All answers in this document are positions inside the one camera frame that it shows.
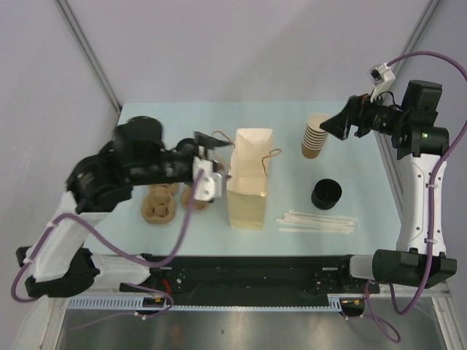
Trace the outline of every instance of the light blue table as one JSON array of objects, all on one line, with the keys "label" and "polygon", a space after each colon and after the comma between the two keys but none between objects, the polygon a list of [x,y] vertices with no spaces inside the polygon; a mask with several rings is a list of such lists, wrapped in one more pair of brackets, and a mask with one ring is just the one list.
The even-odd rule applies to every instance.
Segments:
[{"label": "light blue table", "polygon": [[[320,156],[307,160],[301,154],[301,137],[312,113],[334,115],[344,102],[242,102],[184,104],[125,104],[119,124],[147,115],[164,126],[168,148],[194,131],[220,129],[234,137],[237,128],[273,128],[275,147],[282,154],[271,161],[269,198],[263,231],[237,230],[228,222],[227,200],[216,200],[209,209],[193,215],[180,254],[183,255],[330,255],[371,254],[394,249],[400,230],[385,169],[374,135],[346,141],[329,137]],[[230,150],[220,154],[229,159]],[[343,194],[329,211],[310,201],[314,184],[332,178]],[[185,210],[177,195],[177,215],[168,225],[150,225],[140,214],[146,187],[135,187],[133,198],[121,203],[98,229],[113,244],[131,254],[167,254],[178,236]],[[279,232],[274,220],[289,209],[321,214],[340,214],[359,219],[351,235],[338,233]],[[93,252],[110,253],[93,237],[85,246]]]}]

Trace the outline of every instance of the stack of paper cups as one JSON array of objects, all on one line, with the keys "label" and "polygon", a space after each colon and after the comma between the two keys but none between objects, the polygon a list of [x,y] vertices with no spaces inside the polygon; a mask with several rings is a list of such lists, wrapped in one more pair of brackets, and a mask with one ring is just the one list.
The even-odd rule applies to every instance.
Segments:
[{"label": "stack of paper cups", "polygon": [[313,114],[308,118],[306,130],[301,142],[301,153],[308,159],[316,158],[326,143],[328,133],[320,128],[322,122],[329,119],[327,114]]}]

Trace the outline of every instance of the brown paper bag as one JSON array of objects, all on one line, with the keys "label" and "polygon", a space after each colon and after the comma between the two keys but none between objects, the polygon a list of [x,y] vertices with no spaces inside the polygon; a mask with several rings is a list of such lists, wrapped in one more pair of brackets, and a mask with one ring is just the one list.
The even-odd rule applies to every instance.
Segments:
[{"label": "brown paper bag", "polygon": [[274,149],[272,129],[238,129],[227,182],[228,216],[233,228],[262,230],[268,198],[268,169]]}]

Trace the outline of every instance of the white wall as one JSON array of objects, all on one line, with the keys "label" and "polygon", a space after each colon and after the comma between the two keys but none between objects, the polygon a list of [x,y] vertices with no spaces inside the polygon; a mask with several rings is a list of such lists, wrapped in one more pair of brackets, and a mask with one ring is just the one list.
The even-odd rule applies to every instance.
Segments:
[{"label": "white wall", "polygon": [[71,0],[125,102],[347,100],[428,0]]},{"label": "white wall", "polygon": [[[422,37],[416,50],[431,50],[448,55],[467,67],[467,2],[445,1]],[[449,130],[451,141],[467,118],[467,83],[448,63],[436,58],[411,58],[396,80],[394,92],[400,103],[411,79],[443,85],[437,126]],[[467,324],[467,138],[448,159],[443,181],[442,225],[448,257],[458,260],[458,272],[449,280],[449,288]]]},{"label": "white wall", "polygon": [[0,348],[10,349],[30,308],[9,296],[15,250],[38,239],[73,165],[117,116],[53,1],[0,1],[0,47]]}]

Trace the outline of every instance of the black cup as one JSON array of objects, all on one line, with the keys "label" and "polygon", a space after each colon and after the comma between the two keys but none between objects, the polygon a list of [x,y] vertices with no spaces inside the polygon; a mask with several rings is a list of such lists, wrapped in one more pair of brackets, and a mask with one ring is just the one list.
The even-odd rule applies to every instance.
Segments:
[{"label": "black cup", "polygon": [[322,210],[333,208],[342,195],[341,186],[331,179],[318,181],[312,192],[313,204]]}]

